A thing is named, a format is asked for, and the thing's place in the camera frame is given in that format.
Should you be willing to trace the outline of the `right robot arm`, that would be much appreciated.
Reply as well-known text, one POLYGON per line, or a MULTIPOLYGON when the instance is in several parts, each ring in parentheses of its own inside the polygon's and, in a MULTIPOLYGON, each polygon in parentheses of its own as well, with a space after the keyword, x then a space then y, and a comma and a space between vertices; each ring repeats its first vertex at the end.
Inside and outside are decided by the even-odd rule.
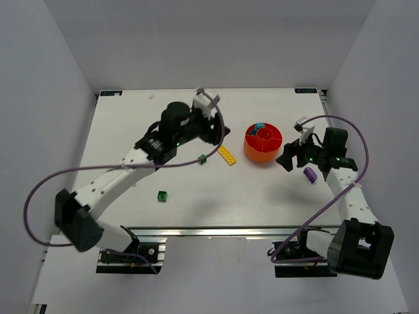
POLYGON ((346 157, 348 132, 327 128, 320 145, 314 143, 314 137, 311 133, 304 140, 286 144, 276 161, 287 171, 294 168, 294 160, 298 167, 316 165, 336 198, 341 225, 336 234, 305 227, 296 242, 279 245, 273 260, 280 264, 324 262, 331 273, 378 280, 384 274, 394 232, 379 223, 356 183, 357 165, 346 157))

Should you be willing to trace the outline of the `green lego brick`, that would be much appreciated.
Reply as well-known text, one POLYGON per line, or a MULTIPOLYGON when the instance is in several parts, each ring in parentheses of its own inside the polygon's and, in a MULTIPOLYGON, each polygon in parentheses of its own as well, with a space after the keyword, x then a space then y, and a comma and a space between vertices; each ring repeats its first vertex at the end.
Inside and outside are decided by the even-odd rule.
POLYGON ((202 165, 202 164, 204 164, 204 163, 206 163, 207 162, 207 158, 206 158, 206 155, 205 154, 202 154, 202 155, 200 155, 199 157, 198 157, 198 163, 200 164, 200 165, 202 165))
POLYGON ((168 199, 168 193, 167 193, 167 191, 159 190, 158 191, 158 196, 157 196, 158 202, 165 203, 165 202, 167 202, 167 199, 168 199))

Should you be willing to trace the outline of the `purple lego brick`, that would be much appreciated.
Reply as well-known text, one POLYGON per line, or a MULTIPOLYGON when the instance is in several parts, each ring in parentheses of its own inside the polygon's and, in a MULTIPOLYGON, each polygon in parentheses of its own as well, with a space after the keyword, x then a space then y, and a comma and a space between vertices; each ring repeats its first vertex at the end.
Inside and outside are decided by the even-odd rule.
POLYGON ((306 176, 306 178, 312 184, 314 184, 317 181, 317 179, 318 179, 318 175, 316 174, 316 172, 311 167, 304 168, 303 173, 306 176))

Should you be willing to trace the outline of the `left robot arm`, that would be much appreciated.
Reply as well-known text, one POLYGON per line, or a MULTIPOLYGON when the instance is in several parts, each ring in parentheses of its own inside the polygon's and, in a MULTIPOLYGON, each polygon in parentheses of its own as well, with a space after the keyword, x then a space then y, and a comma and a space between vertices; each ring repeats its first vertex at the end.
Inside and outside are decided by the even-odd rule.
POLYGON ((103 212, 137 182, 170 167, 181 145, 199 138, 220 147, 229 133, 221 114, 211 114, 210 105, 169 103, 160 120, 149 126, 117 166, 83 188, 73 192, 63 189, 56 194, 55 225, 81 253, 93 247, 132 253, 138 239, 123 226, 100 222, 103 212))

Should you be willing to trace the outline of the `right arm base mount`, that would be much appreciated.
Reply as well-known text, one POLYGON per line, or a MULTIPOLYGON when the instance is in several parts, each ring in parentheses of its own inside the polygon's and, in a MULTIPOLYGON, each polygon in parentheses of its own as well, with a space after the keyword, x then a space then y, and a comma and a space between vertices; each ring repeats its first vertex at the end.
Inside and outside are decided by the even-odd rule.
POLYGON ((275 278, 328 278, 336 277, 328 265, 326 258, 320 258, 320 255, 302 244, 306 241, 309 231, 321 231, 329 235, 335 235, 337 226, 330 228, 307 227, 296 235, 275 257, 275 261, 280 264, 274 264, 275 278))

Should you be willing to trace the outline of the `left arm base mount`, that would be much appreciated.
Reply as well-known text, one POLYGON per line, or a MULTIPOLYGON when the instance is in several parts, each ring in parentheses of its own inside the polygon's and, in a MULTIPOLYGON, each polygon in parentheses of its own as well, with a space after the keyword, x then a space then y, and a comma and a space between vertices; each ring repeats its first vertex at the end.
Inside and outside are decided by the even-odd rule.
POLYGON ((96 273, 157 275, 160 273, 166 244, 163 240, 141 240, 130 229, 123 227, 132 238, 125 251, 100 249, 96 273))

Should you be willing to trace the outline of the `yellow long lego plate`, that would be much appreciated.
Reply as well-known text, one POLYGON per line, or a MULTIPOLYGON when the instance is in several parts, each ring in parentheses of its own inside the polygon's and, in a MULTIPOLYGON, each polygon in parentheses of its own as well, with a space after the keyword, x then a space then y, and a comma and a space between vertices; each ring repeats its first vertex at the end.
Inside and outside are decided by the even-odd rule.
POLYGON ((236 159, 224 146, 220 146, 217 151, 229 166, 233 166, 236 163, 236 159))

